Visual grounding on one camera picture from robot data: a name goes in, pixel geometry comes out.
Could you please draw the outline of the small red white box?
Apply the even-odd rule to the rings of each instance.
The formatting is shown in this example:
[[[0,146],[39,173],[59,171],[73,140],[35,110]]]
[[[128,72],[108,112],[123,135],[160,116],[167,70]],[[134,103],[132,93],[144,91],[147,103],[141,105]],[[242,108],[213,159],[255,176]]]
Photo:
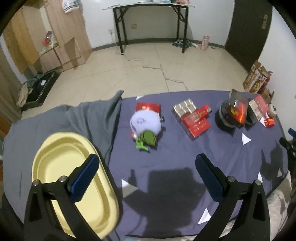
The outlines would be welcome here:
[[[275,120],[272,118],[262,117],[259,121],[265,128],[272,128],[276,125]]]

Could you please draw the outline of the wooden cabinet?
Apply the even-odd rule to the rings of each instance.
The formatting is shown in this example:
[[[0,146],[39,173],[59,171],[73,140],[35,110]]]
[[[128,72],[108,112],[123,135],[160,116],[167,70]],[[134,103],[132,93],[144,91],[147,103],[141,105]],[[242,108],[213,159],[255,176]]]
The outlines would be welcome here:
[[[73,1],[26,1],[3,39],[20,74],[60,72],[85,64],[92,53],[81,6]]]

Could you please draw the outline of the red white carton box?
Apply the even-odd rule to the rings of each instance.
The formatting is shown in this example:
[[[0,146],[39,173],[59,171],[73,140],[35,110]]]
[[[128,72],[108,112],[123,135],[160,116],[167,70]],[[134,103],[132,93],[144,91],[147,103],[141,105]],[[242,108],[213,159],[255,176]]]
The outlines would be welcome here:
[[[268,112],[269,106],[261,95],[257,95],[254,99],[248,102],[248,109],[253,110],[259,121]]]

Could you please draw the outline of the large black foam disc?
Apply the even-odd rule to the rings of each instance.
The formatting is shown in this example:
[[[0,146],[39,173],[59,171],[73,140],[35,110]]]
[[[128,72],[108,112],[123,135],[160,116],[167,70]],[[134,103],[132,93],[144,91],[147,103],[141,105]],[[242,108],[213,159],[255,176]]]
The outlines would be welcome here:
[[[226,107],[228,101],[224,101],[220,108],[215,113],[215,123],[218,128],[230,135],[234,135],[236,126],[229,124],[225,119],[225,114],[227,114]]]

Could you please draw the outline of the pink package on floor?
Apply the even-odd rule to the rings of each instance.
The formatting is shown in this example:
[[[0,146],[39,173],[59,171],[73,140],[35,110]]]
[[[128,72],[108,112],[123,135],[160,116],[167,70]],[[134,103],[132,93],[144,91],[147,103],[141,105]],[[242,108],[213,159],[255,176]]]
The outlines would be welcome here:
[[[210,36],[207,36],[207,35],[203,36],[201,46],[200,46],[200,49],[202,51],[207,50],[208,45],[209,45],[209,40],[210,40]]]

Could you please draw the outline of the cardboard boxes on floor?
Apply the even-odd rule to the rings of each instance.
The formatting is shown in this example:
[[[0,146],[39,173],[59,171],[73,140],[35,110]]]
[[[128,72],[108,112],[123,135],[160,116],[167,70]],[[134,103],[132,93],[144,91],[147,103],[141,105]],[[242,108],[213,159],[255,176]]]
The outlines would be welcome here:
[[[267,71],[259,61],[255,61],[243,82],[244,90],[250,93],[263,94],[272,74],[273,72]]]

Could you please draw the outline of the white fluffy plush toy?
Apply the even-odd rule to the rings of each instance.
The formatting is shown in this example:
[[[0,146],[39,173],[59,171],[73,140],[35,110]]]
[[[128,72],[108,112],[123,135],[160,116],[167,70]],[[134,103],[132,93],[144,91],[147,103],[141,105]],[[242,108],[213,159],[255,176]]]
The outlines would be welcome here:
[[[130,138],[139,151],[149,152],[158,145],[158,139],[164,128],[164,117],[153,110],[138,110],[130,119]]]

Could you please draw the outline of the silver and red box stack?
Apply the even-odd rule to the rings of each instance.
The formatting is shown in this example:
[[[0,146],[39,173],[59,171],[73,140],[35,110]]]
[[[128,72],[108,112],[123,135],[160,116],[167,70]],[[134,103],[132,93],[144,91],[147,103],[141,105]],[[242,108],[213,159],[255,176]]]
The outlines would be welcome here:
[[[212,109],[208,105],[197,109],[191,99],[182,101],[172,108],[177,122],[191,140],[196,139],[210,128],[211,125],[207,118],[211,112]]]

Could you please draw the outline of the dark clothes pile on floor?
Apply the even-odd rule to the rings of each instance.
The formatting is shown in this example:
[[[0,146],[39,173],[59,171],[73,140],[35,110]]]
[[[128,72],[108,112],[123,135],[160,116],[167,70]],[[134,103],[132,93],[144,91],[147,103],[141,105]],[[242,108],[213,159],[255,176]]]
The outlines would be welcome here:
[[[192,47],[192,43],[189,40],[183,43],[183,39],[177,39],[172,45],[180,48],[185,47],[186,49]]]

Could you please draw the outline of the black folding table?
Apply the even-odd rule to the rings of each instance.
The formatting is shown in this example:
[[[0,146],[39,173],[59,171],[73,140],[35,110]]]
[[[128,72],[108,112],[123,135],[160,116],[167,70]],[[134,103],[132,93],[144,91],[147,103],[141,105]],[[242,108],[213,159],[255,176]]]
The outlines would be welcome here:
[[[187,40],[189,1],[139,1],[115,4],[111,10],[120,54],[133,43],[175,42]]]

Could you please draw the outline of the black open suitcase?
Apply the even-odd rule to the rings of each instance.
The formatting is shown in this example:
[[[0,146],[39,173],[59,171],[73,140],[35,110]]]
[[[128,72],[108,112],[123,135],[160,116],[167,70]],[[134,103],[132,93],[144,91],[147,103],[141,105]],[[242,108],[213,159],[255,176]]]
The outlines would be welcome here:
[[[18,94],[17,107],[21,111],[26,111],[42,106],[59,76],[60,73],[57,70],[51,70],[44,74],[38,73],[26,81]]]

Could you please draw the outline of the grey cloth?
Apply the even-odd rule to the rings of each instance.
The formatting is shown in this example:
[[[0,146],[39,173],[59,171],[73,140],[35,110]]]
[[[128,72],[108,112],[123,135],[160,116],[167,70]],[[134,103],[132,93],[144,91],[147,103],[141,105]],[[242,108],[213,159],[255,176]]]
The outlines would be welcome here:
[[[109,100],[61,105],[11,125],[3,143],[4,194],[1,212],[6,219],[23,223],[31,186],[34,157],[47,137],[73,132],[86,137],[109,164],[123,91]]]

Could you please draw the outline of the yellow oval plastic basin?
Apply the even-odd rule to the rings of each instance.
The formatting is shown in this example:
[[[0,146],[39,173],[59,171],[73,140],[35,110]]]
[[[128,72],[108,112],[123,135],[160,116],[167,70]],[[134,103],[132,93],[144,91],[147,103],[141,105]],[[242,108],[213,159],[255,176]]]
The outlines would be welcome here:
[[[32,180],[42,183],[70,176],[91,154],[98,154],[93,144],[77,133],[54,133],[47,137],[37,151],[32,164]],[[102,164],[76,207],[100,237],[107,237],[119,219],[119,205]]]

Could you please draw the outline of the black red standing box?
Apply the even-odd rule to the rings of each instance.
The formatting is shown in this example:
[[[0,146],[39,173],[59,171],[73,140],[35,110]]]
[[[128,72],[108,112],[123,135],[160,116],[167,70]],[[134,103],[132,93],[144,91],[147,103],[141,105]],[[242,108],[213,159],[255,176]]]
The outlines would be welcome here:
[[[232,89],[226,106],[226,120],[237,128],[245,126],[248,108],[248,99],[240,92]]]

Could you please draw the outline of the dark door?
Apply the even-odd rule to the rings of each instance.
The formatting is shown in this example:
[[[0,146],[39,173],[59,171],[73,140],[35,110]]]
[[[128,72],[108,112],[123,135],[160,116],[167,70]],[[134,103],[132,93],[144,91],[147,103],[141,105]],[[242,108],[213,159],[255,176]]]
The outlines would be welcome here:
[[[266,0],[234,1],[225,50],[246,70],[259,59],[271,24],[273,6]]]

